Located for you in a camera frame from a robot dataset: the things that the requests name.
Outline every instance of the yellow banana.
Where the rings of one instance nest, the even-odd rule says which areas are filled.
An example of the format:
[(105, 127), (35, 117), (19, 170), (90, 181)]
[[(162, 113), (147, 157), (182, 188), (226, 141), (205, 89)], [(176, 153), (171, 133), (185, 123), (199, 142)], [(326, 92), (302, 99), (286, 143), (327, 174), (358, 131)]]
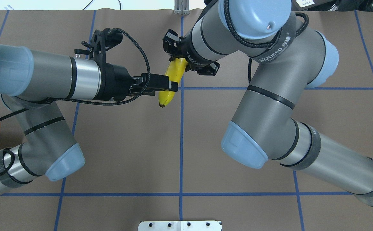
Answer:
[[(169, 63), (168, 69), (165, 72), (166, 76), (169, 76), (170, 81), (180, 83), (182, 75), (185, 72), (186, 65), (188, 62), (184, 58), (175, 58)], [(160, 91), (158, 92), (159, 106), (165, 107), (175, 96), (173, 91)]]

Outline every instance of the light blue plastic cap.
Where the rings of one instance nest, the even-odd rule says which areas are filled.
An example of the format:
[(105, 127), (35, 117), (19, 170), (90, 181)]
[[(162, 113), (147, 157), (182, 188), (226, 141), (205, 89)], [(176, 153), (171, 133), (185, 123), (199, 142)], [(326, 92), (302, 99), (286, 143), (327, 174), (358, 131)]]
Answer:
[(85, 164), (84, 154), (80, 145), (76, 143), (62, 154), (57, 161), (47, 170), (45, 175), (50, 181), (61, 180), (74, 173)]
[(323, 61), (323, 66), (319, 74), (312, 82), (306, 85), (306, 89), (318, 87), (326, 82), (326, 79), (333, 75), (337, 68), (337, 64), (339, 64), (339, 53), (336, 47), (331, 44), (321, 32), (318, 33), (322, 36), (325, 43), (325, 60)]
[(26, 47), (0, 45), (0, 94), (21, 95), (34, 72), (34, 57)]
[(229, 122), (221, 146), (234, 160), (251, 168), (261, 168), (268, 160), (266, 153), (252, 137), (232, 121)]
[[(289, 0), (229, 0), (233, 27), (244, 39), (262, 39), (277, 32), (289, 18), (292, 2)], [(223, 0), (219, 0), (220, 20), (226, 24)]]

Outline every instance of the robotic arm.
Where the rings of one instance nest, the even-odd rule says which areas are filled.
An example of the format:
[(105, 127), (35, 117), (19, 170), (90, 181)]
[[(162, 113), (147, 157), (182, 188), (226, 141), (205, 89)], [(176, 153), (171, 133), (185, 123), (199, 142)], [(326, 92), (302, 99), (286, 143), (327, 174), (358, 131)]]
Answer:
[(303, 90), (324, 83), (339, 60), (324, 35), (306, 27), (307, 16), (296, 15), (287, 0), (212, 0), (184, 37), (168, 30), (164, 50), (185, 58), (187, 70), (200, 75), (215, 75), (216, 61), (235, 51), (260, 63), (229, 122), (222, 149), (251, 168), (261, 168), (268, 159), (279, 161), (373, 207), (373, 159), (291, 119)]
[[(71, 134), (56, 100), (98, 105), (118, 105), (156, 91), (177, 91), (168, 76), (148, 73), (132, 77), (125, 67), (106, 63), (106, 51), (122, 41), (121, 29), (96, 30), (88, 50), (77, 57), (31, 51), (26, 47), (0, 45), (0, 94), (3, 103), (16, 114), (27, 142), (0, 150), (0, 194), (46, 175), (60, 180), (80, 169), (85, 159)], [(127, 96), (133, 98), (123, 101)], [(116, 101), (100, 103), (76, 99)]]

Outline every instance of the banana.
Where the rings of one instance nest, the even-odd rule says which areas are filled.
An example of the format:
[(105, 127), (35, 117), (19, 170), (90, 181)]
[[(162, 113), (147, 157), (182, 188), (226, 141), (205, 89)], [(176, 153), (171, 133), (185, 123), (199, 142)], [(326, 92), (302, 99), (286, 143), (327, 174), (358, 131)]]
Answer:
[[(188, 62), (184, 58), (175, 58), (169, 63), (168, 69), (165, 72), (166, 76), (169, 76), (170, 81), (180, 83), (182, 75), (185, 72), (186, 65)], [(175, 96), (173, 91), (160, 91), (158, 92), (159, 106), (165, 107)]]

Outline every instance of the white metal bracket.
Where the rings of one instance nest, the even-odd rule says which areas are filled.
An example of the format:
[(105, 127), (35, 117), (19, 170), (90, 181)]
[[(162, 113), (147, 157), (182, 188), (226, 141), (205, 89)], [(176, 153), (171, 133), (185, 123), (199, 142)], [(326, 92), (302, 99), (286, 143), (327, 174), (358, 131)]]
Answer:
[(221, 221), (141, 222), (138, 231), (222, 231)]
[(188, 15), (189, 14), (189, 0), (175, 0), (175, 14)]

